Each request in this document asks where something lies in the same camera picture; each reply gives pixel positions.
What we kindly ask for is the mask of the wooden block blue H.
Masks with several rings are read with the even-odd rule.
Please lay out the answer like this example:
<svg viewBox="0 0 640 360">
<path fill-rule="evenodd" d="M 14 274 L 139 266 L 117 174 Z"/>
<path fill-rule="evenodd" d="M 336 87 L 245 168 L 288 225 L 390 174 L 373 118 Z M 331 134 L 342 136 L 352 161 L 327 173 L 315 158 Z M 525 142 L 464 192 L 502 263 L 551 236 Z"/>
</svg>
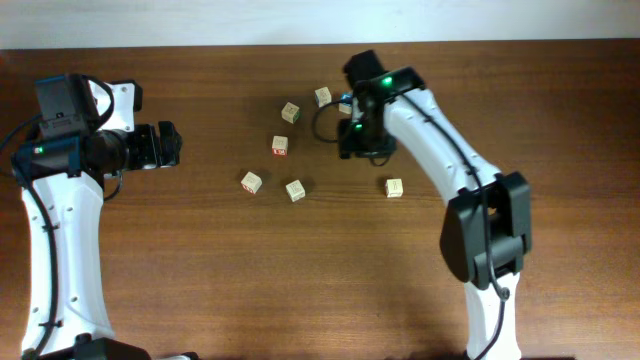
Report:
<svg viewBox="0 0 640 360">
<path fill-rule="evenodd" d="M 399 178 L 387 179 L 385 182 L 385 193 L 387 198 L 399 198 L 403 195 L 404 188 L 402 180 Z"/>
</svg>

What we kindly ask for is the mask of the wooden block red letter side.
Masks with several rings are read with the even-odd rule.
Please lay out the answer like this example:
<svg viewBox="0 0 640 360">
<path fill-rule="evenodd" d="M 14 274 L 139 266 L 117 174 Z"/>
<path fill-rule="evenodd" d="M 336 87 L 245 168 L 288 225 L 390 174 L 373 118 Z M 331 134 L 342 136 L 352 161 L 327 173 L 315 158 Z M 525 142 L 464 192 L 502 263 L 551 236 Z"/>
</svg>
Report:
<svg viewBox="0 0 640 360">
<path fill-rule="evenodd" d="M 286 156 L 288 154 L 288 138 L 286 136 L 274 136 L 271 148 L 274 155 Z"/>
</svg>

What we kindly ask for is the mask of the wooden block pineapple K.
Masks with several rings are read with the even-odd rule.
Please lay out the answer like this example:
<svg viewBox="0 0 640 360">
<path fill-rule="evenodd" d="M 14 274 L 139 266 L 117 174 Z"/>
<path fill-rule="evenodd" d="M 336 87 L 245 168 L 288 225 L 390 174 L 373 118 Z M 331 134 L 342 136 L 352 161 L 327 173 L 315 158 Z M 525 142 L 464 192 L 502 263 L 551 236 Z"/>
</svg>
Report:
<svg viewBox="0 0 640 360">
<path fill-rule="evenodd" d="M 306 191 L 300 180 L 295 180 L 285 186 L 286 192 L 292 202 L 305 197 Z"/>
</svg>

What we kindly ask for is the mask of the wooden block red trim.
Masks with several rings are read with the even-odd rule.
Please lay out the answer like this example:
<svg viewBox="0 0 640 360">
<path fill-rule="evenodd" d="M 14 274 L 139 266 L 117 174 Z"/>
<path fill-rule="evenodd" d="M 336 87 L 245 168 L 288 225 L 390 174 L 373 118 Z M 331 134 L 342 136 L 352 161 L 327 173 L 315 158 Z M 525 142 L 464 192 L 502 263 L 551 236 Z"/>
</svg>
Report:
<svg viewBox="0 0 640 360">
<path fill-rule="evenodd" d="M 262 179 L 258 175 L 249 171 L 241 180 L 241 186 L 247 192 L 256 194 L 262 186 Z"/>
</svg>

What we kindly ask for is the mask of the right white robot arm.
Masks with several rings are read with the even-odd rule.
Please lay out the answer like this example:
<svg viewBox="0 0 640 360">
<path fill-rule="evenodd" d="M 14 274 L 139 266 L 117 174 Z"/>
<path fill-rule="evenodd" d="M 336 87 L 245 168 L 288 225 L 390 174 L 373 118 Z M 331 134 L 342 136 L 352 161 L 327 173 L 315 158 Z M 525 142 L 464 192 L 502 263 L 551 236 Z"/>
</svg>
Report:
<svg viewBox="0 0 640 360">
<path fill-rule="evenodd" d="M 531 189 L 479 155 L 439 109 L 410 67 L 343 69 L 353 113 L 339 125 L 341 157 L 385 158 L 404 145 L 446 205 L 442 257 L 463 286 L 469 359 L 518 359 L 515 295 L 532 248 Z"/>
</svg>

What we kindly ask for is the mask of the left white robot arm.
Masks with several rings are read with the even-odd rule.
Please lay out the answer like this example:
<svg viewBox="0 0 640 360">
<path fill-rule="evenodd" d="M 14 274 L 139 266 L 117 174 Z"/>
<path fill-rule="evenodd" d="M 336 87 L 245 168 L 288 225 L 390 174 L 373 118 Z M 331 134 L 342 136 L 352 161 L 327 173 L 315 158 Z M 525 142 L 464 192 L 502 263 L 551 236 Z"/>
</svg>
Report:
<svg viewBox="0 0 640 360">
<path fill-rule="evenodd" d="M 24 359 L 147 359 L 116 339 L 103 295 L 99 225 L 105 181 L 174 167 L 182 138 L 170 121 L 136 124 L 134 80 L 85 74 L 36 81 L 39 113 L 10 157 L 30 234 L 30 313 Z"/>
</svg>

